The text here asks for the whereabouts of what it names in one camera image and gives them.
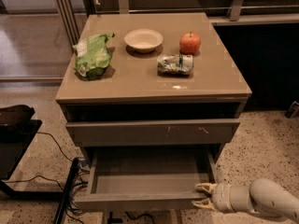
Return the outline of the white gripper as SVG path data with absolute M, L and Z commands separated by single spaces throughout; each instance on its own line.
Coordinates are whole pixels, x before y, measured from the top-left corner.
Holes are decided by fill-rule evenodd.
M 199 208 L 209 211 L 216 209 L 222 213 L 236 213 L 239 210 L 239 196 L 242 191 L 240 186 L 220 183 L 199 183 L 195 185 L 195 190 L 211 194 L 212 201 L 209 198 L 192 201 L 192 204 Z

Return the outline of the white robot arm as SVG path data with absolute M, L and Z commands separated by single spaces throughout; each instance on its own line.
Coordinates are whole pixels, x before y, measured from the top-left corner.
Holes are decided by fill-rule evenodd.
M 299 199 L 266 178 L 257 178 L 248 186 L 200 183 L 195 190 L 206 195 L 203 200 L 192 201 L 200 209 L 240 212 L 273 221 L 290 219 L 299 224 Z

